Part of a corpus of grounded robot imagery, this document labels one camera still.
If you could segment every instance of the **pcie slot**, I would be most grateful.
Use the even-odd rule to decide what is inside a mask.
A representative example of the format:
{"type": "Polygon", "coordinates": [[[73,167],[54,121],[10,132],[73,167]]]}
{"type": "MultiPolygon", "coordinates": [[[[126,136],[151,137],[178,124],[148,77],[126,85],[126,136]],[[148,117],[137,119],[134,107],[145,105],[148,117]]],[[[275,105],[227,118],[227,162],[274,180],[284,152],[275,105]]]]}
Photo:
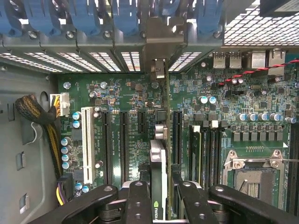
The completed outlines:
{"type": "Polygon", "coordinates": [[[146,133],[146,114],[145,111],[138,111],[138,133],[146,133]]]}
{"type": "Polygon", "coordinates": [[[129,180],[128,111],[120,112],[121,184],[129,180]]]}
{"type": "Polygon", "coordinates": [[[183,113],[174,111],[172,116],[172,154],[175,164],[182,164],[182,120],[183,113]]]}
{"type": "Polygon", "coordinates": [[[112,184],[113,168],[112,168],[112,142],[111,142],[111,114],[110,111],[102,112],[102,125],[103,125],[103,155],[104,162],[104,183],[112,184]]]}

